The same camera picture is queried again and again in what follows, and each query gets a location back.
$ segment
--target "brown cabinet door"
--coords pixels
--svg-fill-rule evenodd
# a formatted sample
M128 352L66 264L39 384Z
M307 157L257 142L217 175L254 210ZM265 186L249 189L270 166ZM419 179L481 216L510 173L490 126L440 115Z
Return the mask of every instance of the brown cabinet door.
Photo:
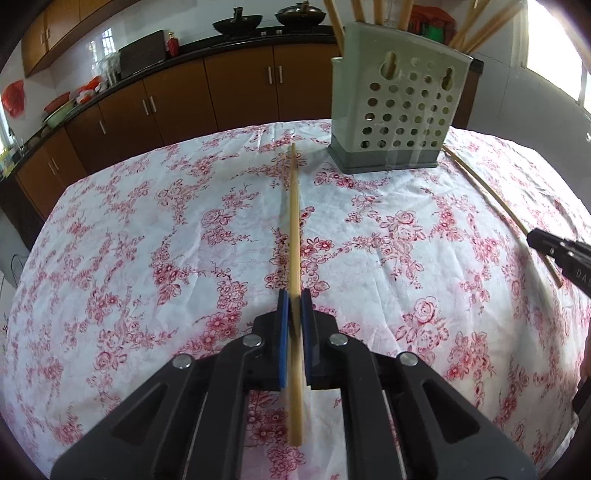
M80 0L80 21L96 12L111 0Z
M273 47L277 99L282 122L330 118L332 57L336 45L299 44Z
M39 60L47 53L45 13L39 15L23 35L21 51L22 66L25 75L29 75Z
M221 131L279 120L273 47L212 55L205 70Z
M144 78L144 86L164 145L217 131L203 60Z
M64 187L43 147L18 171L17 180L33 206L46 219L60 199Z
M51 50L80 23L79 0L53 0L45 10L47 48Z
M135 82L99 102L105 127L123 160L162 147L143 82Z
M80 162L89 174L121 161L113 135L107 130L98 105L76 115L66 125L66 131Z
M60 128L48 138L42 149L49 157L64 189L86 177L86 170L78 160L78 155L64 128Z

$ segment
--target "metal screw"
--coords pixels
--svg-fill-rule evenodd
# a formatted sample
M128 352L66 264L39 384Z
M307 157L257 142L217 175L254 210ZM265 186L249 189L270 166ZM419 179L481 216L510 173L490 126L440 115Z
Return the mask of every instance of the metal screw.
M347 336L343 335L342 333L333 333L331 336L329 336L329 342L334 346L345 346L347 345L348 341L349 339Z
M255 346L259 346L262 343L262 338L259 337L258 335L254 335L253 333L251 333L250 335L246 335L243 339L242 339L242 343L246 346L249 347L255 347Z
M193 358L187 353L181 353L180 355L177 355L173 358L173 367L180 370L189 368L191 363L193 363Z
M404 352L400 355L400 363L407 367L414 367L418 363L418 358L414 353Z

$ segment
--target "floral tablecloth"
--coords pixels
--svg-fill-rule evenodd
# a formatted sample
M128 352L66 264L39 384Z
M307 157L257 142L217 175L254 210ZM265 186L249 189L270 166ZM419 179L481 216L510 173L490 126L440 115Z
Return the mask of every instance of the floral tablecloth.
M288 149L300 166L302 282L375 352L416 352L542 469L572 425L591 303L558 290L494 200L439 167L348 176L327 121L221 132L70 186L9 320L2 415L45 473L173 355L219 352L287 283ZM591 218L533 150L451 129L446 144L528 227L591 242ZM338 391L252 393L243 479L345 479Z

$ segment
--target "red bag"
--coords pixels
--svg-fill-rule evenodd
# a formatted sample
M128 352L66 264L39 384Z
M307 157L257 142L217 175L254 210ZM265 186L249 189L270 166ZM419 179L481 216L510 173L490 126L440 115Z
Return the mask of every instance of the red bag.
M22 80L13 82L6 87L2 93L2 106L12 118L22 115L25 111L25 89Z

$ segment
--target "perforated plastic container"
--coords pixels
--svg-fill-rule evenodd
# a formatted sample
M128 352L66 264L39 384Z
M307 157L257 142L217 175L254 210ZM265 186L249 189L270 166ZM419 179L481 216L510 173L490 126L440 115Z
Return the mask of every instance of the perforated plastic container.
M345 56L332 59L329 151L339 168L436 167L471 61L394 28L347 25Z

